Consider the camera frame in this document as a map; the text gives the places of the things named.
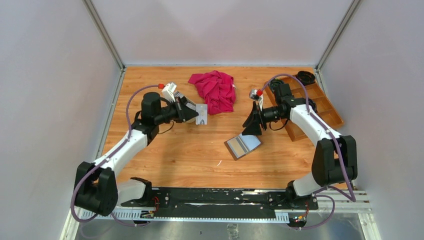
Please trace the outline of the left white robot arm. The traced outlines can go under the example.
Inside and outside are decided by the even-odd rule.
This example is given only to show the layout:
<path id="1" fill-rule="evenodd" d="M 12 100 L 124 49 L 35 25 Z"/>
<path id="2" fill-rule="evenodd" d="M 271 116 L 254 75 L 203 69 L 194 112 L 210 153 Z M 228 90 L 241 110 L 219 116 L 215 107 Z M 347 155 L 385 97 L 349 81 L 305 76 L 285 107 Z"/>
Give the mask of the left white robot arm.
<path id="1" fill-rule="evenodd" d="M 108 216 L 116 206 L 128 201 L 142 207 L 149 206 L 154 199 L 150 181 L 132 177 L 118 184 L 116 176 L 154 140 L 161 124 L 185 123 L 198 116 L 196 105 L 184 96 L 176 96 L 170 101 L 157 92 L 145 93 L 140 111 L 117 145 L 93 162 L 83 161 L 77 167 L 71 209 L 79 207 L 96 215 Z"/>

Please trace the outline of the white VIP credit card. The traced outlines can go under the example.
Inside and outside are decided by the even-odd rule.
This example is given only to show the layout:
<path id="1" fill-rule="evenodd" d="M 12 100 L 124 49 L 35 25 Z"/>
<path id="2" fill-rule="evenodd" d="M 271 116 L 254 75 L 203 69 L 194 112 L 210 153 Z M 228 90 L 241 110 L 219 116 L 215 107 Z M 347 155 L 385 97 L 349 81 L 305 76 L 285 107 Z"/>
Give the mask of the white VIP credit card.
<path id="1" fill-rule="evenodd" d="M 195 110 L 198 116 L 195 118 L 196 125 L 206 125 L 208 123 L 208 105 L 196 104 Z"/>

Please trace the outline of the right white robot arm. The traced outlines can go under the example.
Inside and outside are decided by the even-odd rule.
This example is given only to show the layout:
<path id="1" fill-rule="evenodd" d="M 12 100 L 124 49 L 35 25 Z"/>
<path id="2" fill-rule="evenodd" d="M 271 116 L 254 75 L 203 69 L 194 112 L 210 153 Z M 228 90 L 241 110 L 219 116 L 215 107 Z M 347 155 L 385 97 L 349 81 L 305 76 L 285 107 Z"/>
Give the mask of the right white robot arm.
<path id="1" fill-rule="evenodd" d="M 358 176 L 357 143 L 351 135 L 342 135 L 325 123 L 307 97 L 296 98 L 286 83 L 273 87 L 275 106 L 260 107 L 256 102 L 243 123 L 242 135 L 260 136 L 266 125 L 281 119 L 297 125 L 315 146 L 311 171 L 288 183 L 284 201 L 298 209 L 306 199 L 334 184 L 350 184 Z"/>

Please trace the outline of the brown leather card holder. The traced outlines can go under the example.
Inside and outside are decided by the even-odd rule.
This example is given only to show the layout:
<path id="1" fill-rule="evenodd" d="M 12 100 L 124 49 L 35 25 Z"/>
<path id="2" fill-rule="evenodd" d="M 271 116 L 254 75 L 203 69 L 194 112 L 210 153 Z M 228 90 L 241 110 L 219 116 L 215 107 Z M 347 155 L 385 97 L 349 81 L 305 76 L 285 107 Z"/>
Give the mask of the brown leather card holder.
<path id="1" fill-rule="evenodd" d="M 237 161 L 260 147 L 263 142 L 255 135 L 241 133 L 224 142 L 232 158 Z"/>

